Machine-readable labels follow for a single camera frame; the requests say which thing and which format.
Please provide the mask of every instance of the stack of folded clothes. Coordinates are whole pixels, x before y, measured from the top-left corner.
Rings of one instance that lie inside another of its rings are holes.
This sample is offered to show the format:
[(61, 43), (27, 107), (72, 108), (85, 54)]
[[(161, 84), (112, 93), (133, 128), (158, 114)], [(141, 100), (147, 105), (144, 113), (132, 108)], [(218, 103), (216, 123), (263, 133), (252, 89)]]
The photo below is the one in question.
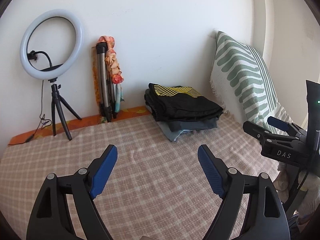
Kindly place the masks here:
[(170, 141), (192, 130), (217, 128), (221, 106), (192, 87), (163, 87), (149, 84), (144, 95), (147, 109)]

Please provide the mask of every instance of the blue gripper pad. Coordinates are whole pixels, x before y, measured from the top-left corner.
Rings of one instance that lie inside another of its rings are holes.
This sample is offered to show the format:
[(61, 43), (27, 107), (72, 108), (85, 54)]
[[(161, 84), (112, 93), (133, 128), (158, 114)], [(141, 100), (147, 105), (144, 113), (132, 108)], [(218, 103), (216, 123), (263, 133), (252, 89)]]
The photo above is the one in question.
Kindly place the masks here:
[(203, 146), (198, 148), (198, 160), (204, 171), (205, 176), (210, 184), (213, 193), (219, 195), (220, 198), (224, 198), (226, 195), (223, 189), (223, 179), (217, 168), (214, 166), (212, 160), (204, 150)]
[(284, 132), (289, 131), (289, 126), (286, 122), (281, 121), (281, 120), (274, 118), (272, 116), (268, 117), (268, 124), (280, 129), (281, 131), (284, 131)]
[(117, 158), (118, 151), (117, 148), (113, 146), (92, 179), (92, 188), (89, 193), (92, 199), (95, 199), (97, 195), (102, 193), (116, 164)]

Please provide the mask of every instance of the white ring light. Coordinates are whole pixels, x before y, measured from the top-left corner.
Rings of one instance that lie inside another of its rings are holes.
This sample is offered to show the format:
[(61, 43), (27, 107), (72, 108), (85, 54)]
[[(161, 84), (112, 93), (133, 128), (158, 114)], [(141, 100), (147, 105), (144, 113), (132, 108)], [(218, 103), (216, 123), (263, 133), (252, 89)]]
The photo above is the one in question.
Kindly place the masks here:
[[(67, 61), (64, 64), (62, 64), (60, 67), (51, 71), (41, 71), (33, 67), (28, 60), (27, 49), (28, 49), (29, 39), (32, 33), (34, 32), (34, 30), (41, 23), (55, 17), (64, 18), (69, 22), (71, 22), (71, 24), (73, 25), (76, 31), (76, 44), (70, 57), (67, 59)], [(63, 73), (65, 73), (71, 67), (71, 65), (75, 62), (76, 58), (79, 56), (82, 43), (83, 43), (83, 28), (80, 20), (73, 13), (63, 9), (55, 9), (55, 10), (47, 11), (44, 14), (40, 15), (38, 18), (36, 18), (24, 33), (21, 41), (21, 45), (20, 45), (20, 60), (24, 70), (30, 76), (34, 78), (42, 79), (42, 80), (54, 79), (62, 75)]]

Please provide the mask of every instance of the tripod leg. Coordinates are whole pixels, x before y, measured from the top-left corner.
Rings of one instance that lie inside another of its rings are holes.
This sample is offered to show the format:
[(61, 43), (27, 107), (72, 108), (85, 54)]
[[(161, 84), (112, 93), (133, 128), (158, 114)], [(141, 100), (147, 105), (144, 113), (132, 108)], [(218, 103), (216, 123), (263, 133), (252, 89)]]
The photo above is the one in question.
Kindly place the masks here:
[(64, 104), (64, 106), (79, 120), (82, 120), (82, 118), (71, 108), (71, 106), (67, 103), (66, 100), (62, 96), (59, 95), (60, 101)]
[(52, 117), (52, 132), (53, 136), (56, 136), (56, 118), (55, 118), (55, 108), (54, 108), (54, 101), (51, 101), (51, 117)]
[(64, 118), (63, 111), (62, 111), (59, 99), (58, 98), (54, 98), (54, 103), (55, 103), (55, 105), (57, 107), (57, 111), (58, 111), (58, 114), (59, 114), (59, 117), (60, 117), (60, 120), (61, 120), (61, 124), (63, 126), (63, 129), (64, 129), (66, 135), (67, 135), (67, 138), (69, 139), (69, 141), (71, 141), (72, 137), (71, 137), (70, 131), (68, 129), (68, 126), (67, 126), (67, 123), (66, 123), (66, 119)]

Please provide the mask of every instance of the bed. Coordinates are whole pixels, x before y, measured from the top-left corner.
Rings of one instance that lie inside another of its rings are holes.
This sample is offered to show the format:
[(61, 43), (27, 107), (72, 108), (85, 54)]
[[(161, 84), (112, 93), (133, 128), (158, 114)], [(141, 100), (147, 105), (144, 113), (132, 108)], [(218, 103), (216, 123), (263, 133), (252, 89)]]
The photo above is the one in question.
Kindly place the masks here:
[[(29, 216), (47, 174), (73, 174), (99, 157), (109, 144), (118, 160), (97, 209), (115, 240), (202, 239), (221, 203), (197, 159), (197, 149), (207, 144), (228, 167), (244, 174), (277, 175), (277, 162), (260, 155), (258, 140), (223, 114), (218, 128), (193, 131), (170, 142), (151, 115), (103, 123), (8, 147), (0, 162), (0, 210), (20, 236), (26, 238)], [(241, 229), (248, 196), (231, 238)], [(70, 214), (77, 236), (85, 239), (72, 197)]]

